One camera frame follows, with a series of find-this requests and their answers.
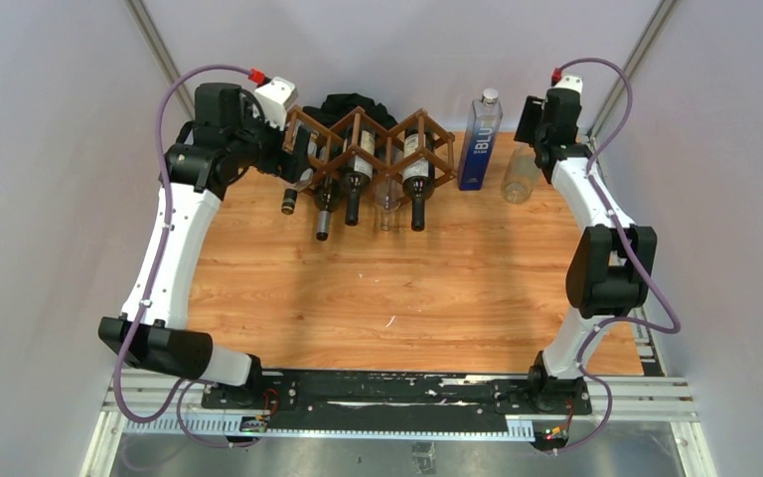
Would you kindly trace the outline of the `black cloth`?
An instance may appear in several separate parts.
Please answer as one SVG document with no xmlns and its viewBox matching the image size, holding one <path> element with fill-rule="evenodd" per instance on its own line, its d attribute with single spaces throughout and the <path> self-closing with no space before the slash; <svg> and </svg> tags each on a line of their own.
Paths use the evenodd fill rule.
<svg viewBox="0 0 763 477">
<path fill-rule="evenodd" d="M 344 117 L 349 116 L 357 107 L 385 129 L 394 128 L 398 121 L 388 112 L 386 106 L 370 97 L 356 92 L 331 93 L 319 106 L 305 105 L 302 110 L 320 124 L 331 128 Z"/>
</svg>

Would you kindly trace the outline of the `brown wooden wine rack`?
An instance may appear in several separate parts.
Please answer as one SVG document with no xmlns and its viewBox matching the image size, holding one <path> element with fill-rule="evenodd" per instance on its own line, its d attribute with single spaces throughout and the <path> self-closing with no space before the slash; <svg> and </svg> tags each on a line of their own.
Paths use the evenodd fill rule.
<svg viewBox="0 0 763 477">
<path fill-rule="evenodd" d="M 285 152 L 293 152 L 301 132 L 309 132 L 311 141 L 317 145 L 317 153 L 307 156 L 313 170 L 310 187 L 304 191 L 308 195 L 324 179 L 340 178 L 346 172 L 348 162 L 354 158 L 365 160 L 373 169 L 368 189 L 385 180 L 402 183 L 404 169 L 422 159 L 434 166 L 436 187 L 457 178 L 455 134 L 442 127 L 422 108 L 396 126 L 385 128 L 360 107 L 327 127 L 294 106 L 288 112 L 286 127 L 282 144 Z M 413 128 L 430 134 L 434 139 L 433 147 L 428 148 L 421 138 L 413 152 L 406 154 L 404 135 Z"/>
</svg>

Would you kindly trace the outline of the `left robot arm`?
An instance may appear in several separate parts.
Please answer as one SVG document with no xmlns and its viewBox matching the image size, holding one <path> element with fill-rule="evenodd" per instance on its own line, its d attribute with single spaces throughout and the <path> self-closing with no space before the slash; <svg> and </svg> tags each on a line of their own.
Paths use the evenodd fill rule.
<svg viewBox="0 0 763 477">
<path fill-rule="evenodd" d="M 162 156 L 155 225 L 135 285 L 99 339 L 123 364 L 218 385 L 241 410 L 264 398 L 258 357 L 231 351 L 188 327 L 189 298 L 207 231 L 228 188 L 249 168 L 296 187 L 311 177 L 304 151 L 282 144 L 295 85 L 280 77 L 254 91 L 207 82 L 195 91 L 195 118 Z"/>
</svg>

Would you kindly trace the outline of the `small clear liquor bottle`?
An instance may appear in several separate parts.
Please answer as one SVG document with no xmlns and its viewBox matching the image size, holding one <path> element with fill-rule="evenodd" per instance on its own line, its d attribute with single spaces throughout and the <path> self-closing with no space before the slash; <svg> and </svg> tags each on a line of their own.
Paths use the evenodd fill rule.
<svg viewBox="0 0 763 477">
<path fill-rule="evenodd" d="M 317 145 L 315 142 L 316 134 L 311 132 L 309 129 L 307 129 L 304 126 L 301 126 L 297 134 L 302 134 L 306 140 L 304 142 L 301 142 L 305 145 L 305 156 L 308 156 L 311 154 L 314 156 L 317 152 Z M 293 215 L 295 212 L 296 204 L 298 202 L 298 196 L 299 192 L 304 190 L 308 187 L 310 184 L 310 180 L 313 174 L 313 170 L 310 169 L 309 172 L 304 172 L 301 176 L 301 184 L 298 186 L 290 186 L 284 190 L 282 203 L 281 203 L 281 213 L 286 216 Z"/>
</svg>

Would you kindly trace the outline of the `blue square water bottle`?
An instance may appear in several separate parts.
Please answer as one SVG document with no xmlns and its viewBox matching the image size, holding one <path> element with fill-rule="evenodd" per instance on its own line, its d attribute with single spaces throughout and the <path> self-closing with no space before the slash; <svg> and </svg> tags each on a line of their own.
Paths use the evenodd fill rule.
<svg viewBox="0 0 763 477">
<path fill-rule="evenodd" d="M 484 89 L 481 98 L 472 101 L 469 111 L 458 161 L 460 191 L 482 189 L 502 120 L 499 92 L 494 88 Z"/>
</svg>

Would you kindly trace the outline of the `dark wine bottle right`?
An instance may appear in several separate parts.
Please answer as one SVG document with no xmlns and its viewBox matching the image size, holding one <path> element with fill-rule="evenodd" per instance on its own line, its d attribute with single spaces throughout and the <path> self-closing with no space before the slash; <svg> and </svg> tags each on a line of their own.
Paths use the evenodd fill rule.
<svg viewBox="0 0 763 477">
<path fill-rule="evenodd" d="M 431 132 L 425 132 L 425 148 L 434 151 L 435 140 Z M 406 129 L 404 150 L 405 156 L 413 153 L 418 146 L 418 130 Z M 435 189 L 435 166 L 428 159 L 418 159 L 401 171 L 402 187 L 405 196 L 411 201 L 411 229 L 422 232 L 426 226 L 426 202 Z"/>
</svg>

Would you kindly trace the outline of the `clear bottle in rack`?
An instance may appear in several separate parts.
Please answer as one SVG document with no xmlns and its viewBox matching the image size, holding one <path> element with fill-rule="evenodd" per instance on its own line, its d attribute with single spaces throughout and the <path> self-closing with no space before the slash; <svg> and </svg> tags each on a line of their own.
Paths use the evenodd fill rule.
<svg viewBox="0 0 763 477">
<path fill-rule="evenodd" d="M 378 172 L 375 186 L 377 225 L 382 232 L 390 232 L 395 224 L 395 214 L 402 197 L 401 185 L 387 173 Z"/>
</svg>

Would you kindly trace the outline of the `dark wine bottle middle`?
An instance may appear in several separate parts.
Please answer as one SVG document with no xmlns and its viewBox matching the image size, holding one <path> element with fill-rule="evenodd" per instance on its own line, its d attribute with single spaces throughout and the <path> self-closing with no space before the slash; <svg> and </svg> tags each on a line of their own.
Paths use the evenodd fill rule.
<svg viewBox="0 0 763 477">
<path fill-rule="evenodd" d="M 361 129 L 359 140 L 360 148 L 370 154 L 375 154 L 376 136 L 367 129 Z M 346 163 L 342 173 L 341 187 L 347 199 L 345 224 L 354 227 L 359 223 L 361 194 L 370 182 L 374 174 L 374 167 L 364 158 L 353 155 Z"/>
</svg>

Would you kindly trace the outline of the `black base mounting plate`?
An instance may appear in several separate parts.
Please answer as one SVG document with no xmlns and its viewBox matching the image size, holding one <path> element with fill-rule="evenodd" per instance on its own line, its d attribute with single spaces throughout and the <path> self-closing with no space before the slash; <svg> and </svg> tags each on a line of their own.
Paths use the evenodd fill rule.
<svg viewBox="0 0 763 477">
<path fill-rule="evenodd" d="M 225 385 L 204 393 L 206 409 L 274 410 L 282 431 L 498 434 L 512 415 L 558 420 L 591 413 L 580 379 L 525 375 L 427 374 L 391 371 L 271 369 L 257 398 L 239 398 Z"/>
</svg>

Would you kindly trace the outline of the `dark wine bottle silver cap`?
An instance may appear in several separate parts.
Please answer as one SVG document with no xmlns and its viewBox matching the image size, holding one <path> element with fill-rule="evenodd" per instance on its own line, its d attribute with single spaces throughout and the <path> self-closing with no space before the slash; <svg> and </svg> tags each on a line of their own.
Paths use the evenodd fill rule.
<svg viewBox="0 0 763 477">
<path fill-rule="evenodd" d="M 325 241 L 330 235 L 331 222 L 334 212 L 341 203 L 342 190 L 339 180 L 327 175 L 321 180 L 314 191 L 314 204 L 318 209 L 315 237 Z"/>
</svg>

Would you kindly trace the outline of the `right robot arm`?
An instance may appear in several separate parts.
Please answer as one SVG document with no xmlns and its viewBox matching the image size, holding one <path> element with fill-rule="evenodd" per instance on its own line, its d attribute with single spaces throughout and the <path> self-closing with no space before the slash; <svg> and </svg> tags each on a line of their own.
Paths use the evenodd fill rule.
<svg viewBox="0 0 763 477">
<path fill-rule="evenodd" d="M 556 337 L 537 354 L 524 390 L 532 409 L 545 415 L 586 408 L 580 370 L 605 336 L 605 320 L 627 315 L 648 296 L 628 254 L 650 270 L 658 243 L 656 232 L 636 225 L 588 170 L 592 153 L 577 140 L 580 112 L 579 90 L 555 85 L 543 98 L 528 97 L 515 136 L 533 149 L 536 166 L 581 231 L 565 278 L 569 309 Z"/>
</svg>

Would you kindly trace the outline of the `clear wine bottle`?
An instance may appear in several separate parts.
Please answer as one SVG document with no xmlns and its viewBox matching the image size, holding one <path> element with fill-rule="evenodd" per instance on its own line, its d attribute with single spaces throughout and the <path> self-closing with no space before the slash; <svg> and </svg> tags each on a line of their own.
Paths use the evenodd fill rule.
<svg viewBox="0 0 763 477">
<path fill-rule="evenodd" d="M 510 157 L 501 185 L 502 198 L 509 204 L 522 204 L 534 192 L 541 171 L 535 162 L 534 150 L 519 145 Z"/>
</svg>

